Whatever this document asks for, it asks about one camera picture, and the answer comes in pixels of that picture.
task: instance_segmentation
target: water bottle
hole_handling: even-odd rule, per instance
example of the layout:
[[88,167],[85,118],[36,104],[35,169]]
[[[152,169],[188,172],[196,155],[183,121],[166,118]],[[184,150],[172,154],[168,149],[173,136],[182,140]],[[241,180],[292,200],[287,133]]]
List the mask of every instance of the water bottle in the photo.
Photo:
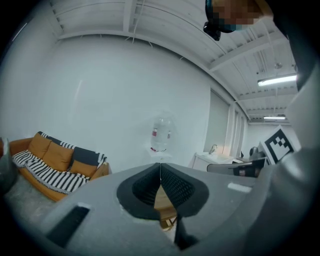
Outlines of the water bottle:
[[151,135],[151,149],[155,152],[167,150],[171,138],[171,119],[158,117],[154,121]]

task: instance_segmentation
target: person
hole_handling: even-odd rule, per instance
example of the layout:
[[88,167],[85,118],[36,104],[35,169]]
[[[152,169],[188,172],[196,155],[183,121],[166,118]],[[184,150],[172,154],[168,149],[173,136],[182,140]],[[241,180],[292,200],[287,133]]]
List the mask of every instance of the person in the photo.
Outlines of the person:
[[218,33],[231,33],[253,25],[264,17],[288,38],[297,66],[297,88],[306,83],[318,58],[315,22],[317,13],[309,2],[289,0],[206,0],[208,18],[204,31],[215,40]]

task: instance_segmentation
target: gray carpet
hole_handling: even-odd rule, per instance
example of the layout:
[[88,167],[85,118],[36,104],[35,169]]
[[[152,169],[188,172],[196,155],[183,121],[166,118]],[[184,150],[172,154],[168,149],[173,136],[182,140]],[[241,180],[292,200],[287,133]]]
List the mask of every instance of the gray carpet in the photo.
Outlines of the gray carpet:
[[55,204],[33,187],[20,173],[15,184],[4,195],[4,200],[16,218],[22,218],[36,228]]

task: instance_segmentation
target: white cabinet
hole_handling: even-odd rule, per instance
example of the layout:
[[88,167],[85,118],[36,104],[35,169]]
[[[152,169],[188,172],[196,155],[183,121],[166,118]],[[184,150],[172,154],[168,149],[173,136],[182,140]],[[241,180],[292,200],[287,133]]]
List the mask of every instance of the white cabinet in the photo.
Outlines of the white cabinet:
[[207,171],[211,164],[232,164],[234,158],[223,154],[209,154],[208,152],[196,153],[192,168],[200,171]]

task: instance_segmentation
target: ceiling light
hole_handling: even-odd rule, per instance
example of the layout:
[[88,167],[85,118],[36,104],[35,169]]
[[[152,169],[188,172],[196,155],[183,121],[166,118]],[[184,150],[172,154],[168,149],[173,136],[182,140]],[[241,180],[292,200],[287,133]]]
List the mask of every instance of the ceiling light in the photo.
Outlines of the ceiling light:
[[297,80],[297,75],[295,74],[295,75],[260,80],[258,81],[258,86],[270,86],[278,83],[284,83],[284,82],[290,82],[290,81],[296,81],[296,80]]
[[265,120],[285,120],[285,116],[265,116],[263,119]]

